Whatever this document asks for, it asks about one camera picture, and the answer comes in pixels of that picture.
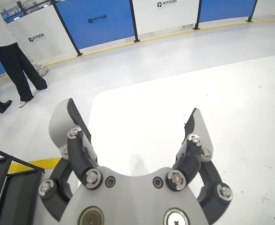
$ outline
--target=screw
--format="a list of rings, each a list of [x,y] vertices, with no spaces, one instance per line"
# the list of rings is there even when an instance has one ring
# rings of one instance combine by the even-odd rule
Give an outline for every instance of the screw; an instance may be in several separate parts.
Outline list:
[[[96,168],[89,169],[86,172],[86,182],[86,188],[91,190],[96,189],[102,182],[101,172]]]
[[[113,176],[109,176],[105,180],[105,185],[108,188],[112,188],[115,185],[115,183],[116,183],[116,179]]]
[[[155,188],[160,189],[160,188],[162,188],[163,184],[164,183],[160,177],[155,177],[153,179],[153,185]]]
[[[104,225],[104,215],[97,207],[89,207],[79,217],[79,225]]]
[[[182,190],[186,186],[186,178],[179,170],[170,170],[167,174],[167,178],[172,181],[178,191]]]
[[[97,173],[95,172],[89,173],[88,176],[86,177],[86,181],[90,184],[95,184],[97,181]]]
[[[164,215],[164,225],[189,225],[189,219],[182,210],[171,208]]]
[[[191,141],[193,144],[196,144],[197,146],[201,146],[200,137],[196,134],[189,135],[188,140]]]
[[[54,181],[52,179],[47,179],[43,181],[39,187],[39,194],[40,196],[45,196],[51,188],[54,187]]]
[[[201,149],[201,157],[204,160],[210,160],[212,158],[212,154],[208,149]]]
[[[221,199],[230,201],[233,198],[233,192],[230,187],[217,185],[217,192]]]
[[[69,132],[67,133],[67,136],[69,139],[75,139],[78,136],[80,131],[81,131],[80,127],[75,127],[73,129],[69,130]]]

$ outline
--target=white floor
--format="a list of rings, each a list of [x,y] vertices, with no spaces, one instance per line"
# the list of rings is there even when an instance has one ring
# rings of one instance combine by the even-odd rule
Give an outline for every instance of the white floor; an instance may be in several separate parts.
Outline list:
[[[98,94],[89,131],[99,165],[129,176],[171,167],[195,107],[214,146],[212,161],[234,192],[216,224],[275,222],[275,56]],[[200,176],[189,184],[196,196],[202,186]]]

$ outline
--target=black shoe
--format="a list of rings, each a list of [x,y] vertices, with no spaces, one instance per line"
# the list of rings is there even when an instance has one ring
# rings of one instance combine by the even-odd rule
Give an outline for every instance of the black shoe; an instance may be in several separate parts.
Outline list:
[[[3,106],[2,110],[0,111],[0,113],[4,113],[4,112],[6,111],[6,109],[11,105],[11,103],[12,103],[11,100],[7,101],[7,102],[4,104],[4,106]]]

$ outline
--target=joyson logo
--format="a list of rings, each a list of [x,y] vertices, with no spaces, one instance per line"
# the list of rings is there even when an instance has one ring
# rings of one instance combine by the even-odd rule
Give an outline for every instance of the joyson logo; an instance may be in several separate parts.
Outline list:
[[[91,24],[91,23],[94,23],[94,22],[98,22],[99,20],[107,20],[107,15],[101,15],[101,16],[97,16],[95,18],[90,18],[88,19],[88,22]]]
[[[43,40],[43,39],[45,39],[45,38],[46,38],[45,35],[44,35],[43,33],[41,33],[41,34],[38,34],[38,35],[36,35],[36,36],[33,36],[33,37],[28,38],[28,40],[29,40],[31,43],[35,43],[35,42],[41,41],[41,40]]]
[[[163,1],[163,2],[158,2],[157,3],[157,7],[158,9],[162,9],[162,8],[168,8],[168,7],[174,7],[176,6],[177,0],[169,0],[169,1]]]

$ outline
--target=black metal post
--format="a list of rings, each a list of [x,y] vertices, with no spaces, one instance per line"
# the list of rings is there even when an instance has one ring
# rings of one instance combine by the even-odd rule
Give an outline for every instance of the black metal post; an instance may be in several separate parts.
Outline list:
[[[132,17],[132,23],[133,23],[133,29],[134,29],[134,36],[135,36],[135,41],[134,42],[136,43],[136,42],[140,42],[140,40],[138,39],[137,25],[135,23],[135,16],[134,16],[134,9],[133,9],[132,0],[129,0],[129,4],[130,4],[131,17]]]
[[[20,1],[17,1],[17,5],[21,9],[21,12],[23,13],[23,15],[27,15],[25,8],[23,8],[22,3]]]
[[[252,21],[252,16],[254,14],[254,10],[255,10],[255,7],[256,7],[256,3],[257,3],[257,0],[255,0],[255,3],[254,3],[254,7],[253,7],[253,10],[252,10],[252,14],[249,16],[249,18],[246,20],[247,22],[253,22]]]
[[[199,0],[199,7],[198,7],[198,15],[197,15],[197,22],[195,24],[194,30],[199,30],[199,21],[200,21],[200,14],[201,14],[201,7],[202,7],[202,0]]]
[[[67,26],[66,26],[66,24],[65,24],[65,22],[64,22],[64,20],[63,20],[63,18],[62,18],[62,15],[60,14],[60,12],[59,12],[59,10],[58,10],[58,8],[57,8],[56,1],[55,1],[55,0],[50,0],[50,1],[51,1],[51,4],[54,6],[54,9],[55,9],[55,11],[56,11],[56,13],[57,13],[58,18],[60,19],[60,22],[62,23],[64,29],[66,30],[66,33],[67,33],[67,35],[69,36],[69,38],[70,38],[70,40],[71,40],[71,42],[72,42],[72,45],[74,46],[74,48],[75,48],[75,50],[76,50],[76,52],[77,52],[77,54],[78,54],[77,57],[81,56],[82,53],[81,53],[81,52],[79,51],[79,49],[77,48],[77,46],[76,46],[76,44],[75,44],[75,42],[74,42],[74,40],[73,40],[73,38],[72,38],[72,36],[71,36],[71,34],[70,34],[68,28],[67,28]]]
[[[39,166],[35,166],[35,165],[33,165],[33,164],[29,163],[29,162],[26,162],[26,161],[22,161],[22,160],[20,160],[20,159],[18,159],[16,157],[13,157],[12,155],[9,155],[9,154],[4,153],[2,151],[0,151],[0,155],[3,156],[3,157],[5,157],[5,158],[7,158],[7,159],[12,160],[12,161],[18,162],[18,163],[20,163],[20,164],[22,164],[24,166],[28,166],[28,167],[31,167],[33,169],[40,170],[42,172],[46,172],[46,169],[44,169],[44,168],[41,168]]]

